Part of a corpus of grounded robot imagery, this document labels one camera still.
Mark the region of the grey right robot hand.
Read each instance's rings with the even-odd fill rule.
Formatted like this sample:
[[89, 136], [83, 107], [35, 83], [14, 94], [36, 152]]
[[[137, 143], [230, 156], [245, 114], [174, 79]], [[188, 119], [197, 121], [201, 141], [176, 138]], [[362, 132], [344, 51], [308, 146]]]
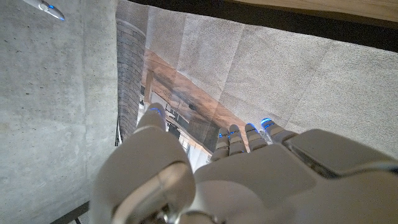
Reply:
[[46, 12], [47, 14], [50, 14], [51, 16], [61, 21], [65, 20], [65, 16], [59, 9], [57, 9], [54, 5], [51, 5], [44, 0], [23, 0], [23, 1], [35, 7], [36, 9], [39, 9], [41, 11]]

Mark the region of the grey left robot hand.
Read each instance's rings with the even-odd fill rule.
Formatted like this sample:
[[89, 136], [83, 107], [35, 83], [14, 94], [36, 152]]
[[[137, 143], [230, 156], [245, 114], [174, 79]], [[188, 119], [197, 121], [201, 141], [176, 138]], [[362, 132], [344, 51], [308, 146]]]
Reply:
[[396, 223], [397, 161], [321, 129], [266, 118], [220, 129], [193, 170], [165, 110], [151, 104], [96, 176], [93, 223]]

